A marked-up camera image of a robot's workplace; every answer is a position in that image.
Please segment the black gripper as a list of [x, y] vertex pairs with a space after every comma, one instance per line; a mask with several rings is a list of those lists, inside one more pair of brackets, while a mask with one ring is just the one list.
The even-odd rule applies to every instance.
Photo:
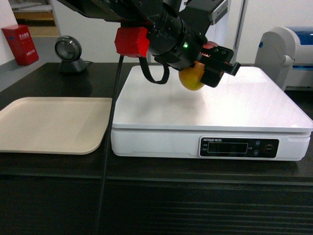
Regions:
[[213, 63], [212, 67], [205, 65], [200, 79], [201, 83], [215, 88], [224, 73], [235, 76], [241, 64], [229, 64], [234, 56], [231, 49], [204, 45], [210, 25], [209, 13], [205, 10], [186, 7], [175, 13], [171, 7], [163, 6], [160, 17], [147, 35], [150, 40], [149, 52], [156, 61], [179, 71], [192, 65], [199, 53], [200, 63], [207, 64], [206, 58], [221, 61]]

